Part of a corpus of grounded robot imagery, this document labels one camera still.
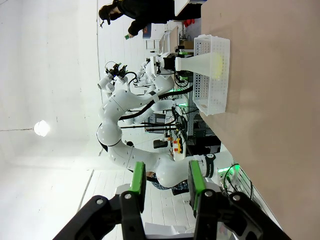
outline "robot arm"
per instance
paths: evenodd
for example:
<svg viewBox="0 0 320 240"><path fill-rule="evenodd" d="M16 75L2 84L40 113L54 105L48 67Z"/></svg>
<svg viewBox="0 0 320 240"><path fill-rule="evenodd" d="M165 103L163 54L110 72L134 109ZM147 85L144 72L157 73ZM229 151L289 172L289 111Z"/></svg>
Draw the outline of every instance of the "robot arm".
<svg viewBox="0 0 320 240"><path fill-rule="evenodd" d="M126 119L126 120L124 120L124 122L128 125L131 125L133 123L141 124L141 123L145 122L154 112L171 110L172 108L176 108L176 106L178 106L179 104L182 104L184 102L185 102L185 100L182 98L166 99L166 100L157 101L155 104L153 104L149 109L147 109L141 115L136 116L134 118Z"/></svg>
<svg viewBox="0 0 320 240"><path fill-rule="evenodd" d="M191 161L188 169L190 205L196 218L194 233L170 235L160 228L160 235L147 235L141 219L145 209L146 168L142 162L135 166L131 187L122 185L115 196L93 196L53 240L86 239L100 240L121 224L124 240L216 240L218 222L234 233L239 240L290 240L248 196L242 192L223 194L219 186L205 182Z"/></svg>
<svg viewBox="0 0 320 240"><path fill-rule="evenodd" d="M115 86L111 83L114 76L110 73L107 73L98 83L98 88L103 91L105 94L112 94L115 90Z"/></svg>
<svg viewBox="0 0 320 240"><path fill-rule="evenodd" d="M172 100L159 100L159 96L174 87L174 80L171 76L172 70L167 70L162 65L157 66L158 62L155 60L154 58L145 66L145 74L153 85L151 91L144 95L135 95L127 90L115 90L104 101L99 111L102 124L97 130L97 138L102 145L107 146L108 157L115 164L133 170L135 163L142 161L145 163L146 171L155 172L159 183L164 187L173 187L188 178L190 160L199 162L204 177L212 177L214 172L212 157L195 155L174 161L167 153L143 151L122 142L122 130L118 121L128 110L140 108L154 100L155 105L148 109L144 116L134 119L136 122L142 122L153 111L171 109L174 105Z"/></svg>

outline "table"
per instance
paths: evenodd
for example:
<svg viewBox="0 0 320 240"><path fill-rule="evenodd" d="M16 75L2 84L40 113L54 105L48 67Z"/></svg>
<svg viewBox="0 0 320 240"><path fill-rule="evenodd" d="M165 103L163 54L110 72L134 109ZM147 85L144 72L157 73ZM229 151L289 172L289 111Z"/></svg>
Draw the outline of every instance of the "table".
<svg viewBox="0 0 320 240"><path fill-rule="evenodd" d="M167 52L175 52L175 47L179 44L178 26L169 32L165 32L159 43L159 51L161 54Z"/></svg>
<svg viewBox="0 0 320 240"><path fill-rule="evenodd" d="M320 1L209 0L231 42L226 113L202 118L292 239L320 236Z"/></svg>

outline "cable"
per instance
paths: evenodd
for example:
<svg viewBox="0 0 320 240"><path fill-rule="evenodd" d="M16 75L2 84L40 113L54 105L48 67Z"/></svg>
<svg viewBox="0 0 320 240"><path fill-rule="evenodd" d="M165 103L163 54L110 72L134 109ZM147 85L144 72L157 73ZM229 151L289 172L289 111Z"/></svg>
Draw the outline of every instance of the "cable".
<svg viewBox="0 0 320 240"><path fill-rule="evenodd" d="M190 86L187 89L179 91L178 95L187 94L187 93L191 92L192 90L193 90L193 86ZM164 99L164 98L167 98L169 96L175 96L175 95L177 95L177 94L175 94L175 92L167 92L167 93L164 93L164 94L160 95L159 99ZM132 118L138 117L141 114L143 114L147 109L149 109L154 103L155 103L155 101L152 100L147 105L145 105L145 107L141 111L139 111L139 112L137 112L135 114L132 114L132 115L122 116L122 117L120 117L119 120L132 119Z"/></svg>
<svg viewBox="0 0 320 240"><path fill-rule="evenodd" d="M225 190L225 191L228 191L228 188L226 187L226 177L227 177L227 174L228 174L228 172L230 171L231 168L233 168L234 166L237 166L237 165L239 165L239 163L232 164L231 167L229 167L229 169L226 171L226 173L225 173L225 175L224 175L224 178L223 178L223 187L224 187L224 190ZM238 191L238 190L233 186L233 184L231 183L231 181L230 181L230 185L233 187L234 190Z"/></svg>
<svg viewBox="0 0 320 240"><path fill-rule="evenodd" d="M4 4L5 2L8 2L8 0L4 0L3 2L0 3L0 5Z"/></svg>
<svg viewBox="0 0 320 240"><path fill-rule="evenodd" d="M104 68L106 68L107 67L107 64L108 63L114 63L114 64L117 64L116 62L114 62L114 61L108 61L105 65L104 65Z"/></svg>
<svg viewBox="0 0 320 240"><path fill-rule="evenodd" d="M176 128L169 127L169 128L150 128L150 129L146 129L147 132L167 131L167 130L176 130Z"/></svg>
<svg viewBox="0 0 320 240"><path fill-rule="evenodd" d="M194 112L197 112L199 109L196 109L196 110L193 110L193 111L188 111L188 112L185 112L183 114L191 114L191 113L194 113Z"/></svg>
<svg viewBox="0 0 320 240"><path fill-rule="evenodd" d="M132 82L135 83L134 80L136 80L136 83L138 82L137 74L136 74L135 72L133 72L133 71L127 71L124 76L126 76L127 74L134 74L134 78L132 78L132 79L129 81L129 85L130 85L130 83L132 83Z"/></svg>
<svg viewBox="0 0 320 240"><path fill-rule="evenodd" d="M179 81L180 81L180 75L179 75L178 72L175 72L175 73L174 73L174 82L175 82L175 84L176 84L179 88L185 88L185 87L187 87L188 84L189 84L189 80L187 80L187 81L186 81L186 85L181 86L181 85L179 84Z"/></svg>
<svg viewBox="0 0 320 240"><path fill-rule="evenodd" d="M175 74L175 72L171 72L171 73L158 73L158 76L159 76L159 75L172 75L172 74Z"/></svg>
<svg viewBox="0 0 320 240"><path fill-rule="evenodd" d="M165 127L165 126L172 126L172 124L177 121L177 115L175 114L175 108L172 107L171 108L171 111L172 111L172 114L173 114L173 117L174 119L171 121L171 122L168 122L168 123L151 123L151 122L142 122L141 124L147 124L149 125L148 127L150 126L157 126L157 127Z"/></svg>
<svg viewBox="0 0 320 240"><path fill-rule="evenodd" d="M252 185L252 181L250 180L250 200L252 200L254 186Z"/></svg>
<svg viewBox="0 0 320 240"><path fill-rule="evenodd" d="M152 86L152 85L144 85L144 86L137 86L138 88L148 88L148 87L150 87L150 86Z"/></svg>
<svg viewBox="0 0 320 240"><path fill-rule="evenodd" d="M184 108L193 108L193 109L199 109L196 106L183 106Z"/></svg>
<svg viewBox="0 0 320 240"><path fill-rule="evenodd" d="M174 124L168 124L166 126L157 126L157 127L168 127L168 126L174 126ZM122 126L121 129L137 129L137 128L150 128L150 127L153 127L152 125L150 126L146 126L146 125L139 125L139 126Z"/></svg>

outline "person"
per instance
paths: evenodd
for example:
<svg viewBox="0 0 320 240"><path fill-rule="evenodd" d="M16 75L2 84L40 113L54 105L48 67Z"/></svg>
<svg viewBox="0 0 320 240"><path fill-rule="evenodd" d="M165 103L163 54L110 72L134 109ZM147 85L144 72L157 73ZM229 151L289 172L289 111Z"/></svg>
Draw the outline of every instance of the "person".
<svg viewBox="0 0 320 240"><path fill-rule="evenodd" d="M174 0L114 0L112 4L104 5L99 10L102 20L108 25L121 16L134 19L128 29L130 38L138 35L147 24L165 24L170 20L184 21L201 18L201 4L189 3L178 16L175 16Z"/></svg>

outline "wooden tabletop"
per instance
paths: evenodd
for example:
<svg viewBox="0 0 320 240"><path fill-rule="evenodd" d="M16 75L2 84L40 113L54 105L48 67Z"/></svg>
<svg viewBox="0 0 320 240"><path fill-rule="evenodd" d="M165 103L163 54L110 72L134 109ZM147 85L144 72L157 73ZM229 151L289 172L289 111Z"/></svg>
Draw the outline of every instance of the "wooden tabletop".
<svg viewBox="0 0 320 240"><path fill-rule="evenodd" d="M202 118L284 231L319 239L320 1L208 0L201 17L231 42L226 113Z"/></svg>

